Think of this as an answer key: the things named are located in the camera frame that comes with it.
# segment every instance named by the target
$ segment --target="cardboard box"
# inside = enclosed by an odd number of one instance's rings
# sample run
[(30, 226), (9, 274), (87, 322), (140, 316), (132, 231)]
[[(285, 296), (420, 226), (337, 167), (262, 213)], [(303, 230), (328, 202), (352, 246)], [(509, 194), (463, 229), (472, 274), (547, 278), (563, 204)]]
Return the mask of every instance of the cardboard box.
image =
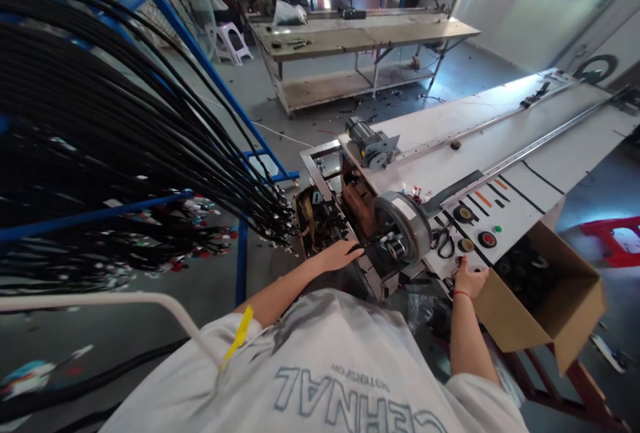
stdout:
[(564, 375), (607, 310), (602, 278), (542, 222), (527, 236), (543, 258), (562, 270), (542, 307), (532, 316), (493, 270), (473, 304), (503, 352), (552, 343), (558, 371)]

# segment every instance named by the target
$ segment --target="machine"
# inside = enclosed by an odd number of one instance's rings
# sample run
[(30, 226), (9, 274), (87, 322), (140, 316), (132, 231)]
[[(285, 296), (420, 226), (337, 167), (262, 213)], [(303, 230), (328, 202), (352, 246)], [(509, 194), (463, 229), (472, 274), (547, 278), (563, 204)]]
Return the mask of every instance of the machine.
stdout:
[(375, 237), (372, 289), (398, 272), (445, 280), (462, 254), (494, 266), (640, 123), (637, 89), (594, 85), (610, 70), (542, 72), (375, 129), (349, 118), (346, 135), (327, 144), (342, 152), (344, 195), (305, 163), (355, 236)]

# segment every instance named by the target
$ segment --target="hand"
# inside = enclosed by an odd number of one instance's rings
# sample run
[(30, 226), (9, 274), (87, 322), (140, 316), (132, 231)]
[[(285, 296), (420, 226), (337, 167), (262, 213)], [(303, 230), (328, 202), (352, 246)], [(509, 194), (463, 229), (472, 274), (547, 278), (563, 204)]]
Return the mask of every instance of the hand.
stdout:
[(358, 248), (356, 251), (347, 254), (347, 252), (357, 244), (358, 242), (356, 241), (337, 241), (329, 248), (325, 248), (316, 256), (310, 258), (308, 261), (313, 263), (318, 274), (322, 274), (327, 271), (339, 270), (343, 266), (347, 266), (365, 252), (362, 248)]
[(469, 259), (467, 255), (462, 257), (460, 269), (455, 275), (454, 291), (461, 291), (475, 298), (480, 294), (480, 290), (485, 286), (485, 281), (489, 278), (489, 269), (484, 268), (479, 272), (469, 272)]

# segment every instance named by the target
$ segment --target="plastic bag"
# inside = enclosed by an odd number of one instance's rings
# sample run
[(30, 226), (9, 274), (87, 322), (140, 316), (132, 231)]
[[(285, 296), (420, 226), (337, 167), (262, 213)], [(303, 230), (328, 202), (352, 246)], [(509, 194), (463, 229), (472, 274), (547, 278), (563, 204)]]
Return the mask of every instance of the plastic bag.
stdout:
[(409, 294), (407, 326), (415, 334), (418, 326), (429, 324), (433, 318), (433, 297), (422, 294)]
[(409, 293), (407, 326), (412, 334), (422, 324), (435, 334), (448, 334), (451, 328), (451, 309), (437, 296)]
[(273, 25), (306, 25), (307, 12), (300, 5), (295, 7), (278, 0), (275, 4), (275, 14), (273, 16)]

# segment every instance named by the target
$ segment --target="white pipe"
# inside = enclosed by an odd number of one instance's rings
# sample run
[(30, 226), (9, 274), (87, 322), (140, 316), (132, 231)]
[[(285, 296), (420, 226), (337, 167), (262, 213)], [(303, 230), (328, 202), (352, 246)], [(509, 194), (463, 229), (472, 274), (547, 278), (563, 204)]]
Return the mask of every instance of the white pipe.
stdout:
[(178, 320), (185, 332), (220, 369), (214, 354), (200, 336), (200, 330), (178, 300), (162, 293), (86, 293), (73, 295), (17, 296), (0, 298), (0, 311), (37, 310), (78, 305), (155, 303), (164, 306)]

